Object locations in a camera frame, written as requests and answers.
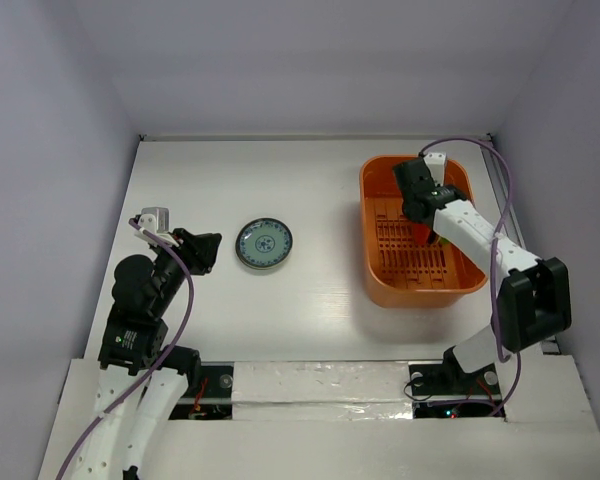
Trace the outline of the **blue patterned plate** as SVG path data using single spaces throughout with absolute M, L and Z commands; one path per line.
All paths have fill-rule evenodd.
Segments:
M 258 218 L 239 231 L 235 253 L 240 262 L 253 270 L 270 270 L 281 266 L 290 256 L 293 235 L 289 227 L 275 218 Z

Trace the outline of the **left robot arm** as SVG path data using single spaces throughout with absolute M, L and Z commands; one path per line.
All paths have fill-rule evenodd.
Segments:
M 193 279 L 211 272 L 222 236 L 169 232 L 149 226 L 149 218 L 129 223 L 156 256 L 128 256 L 115 268 L 92 418 L 63 460 L 59 479 L 141 478 L 177 402 L 200 386 L 199 352 L 168 340 L 163 316 L 185 286 L 183 318 L 190 318 Z

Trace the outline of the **orange plate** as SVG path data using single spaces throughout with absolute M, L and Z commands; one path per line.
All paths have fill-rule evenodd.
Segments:
M 433 245 L 438 241 L 438 235 L 425 224 L 413 223 L 412 236 L 414 243 L 420 246 Z

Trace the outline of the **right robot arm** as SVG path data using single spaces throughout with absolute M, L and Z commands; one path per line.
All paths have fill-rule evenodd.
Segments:
M 468 196 L 439 178 L 445 156 L 418 156 L 393 168 L 408 220 L 448 240 L 489 279 L 486 327 L 443 354 L 440 373 L 423 384 L 462 392 L 478 372 L 568 330 L 572 325 L 569 273 L 557 258 L 542 259 L 502 234 Z

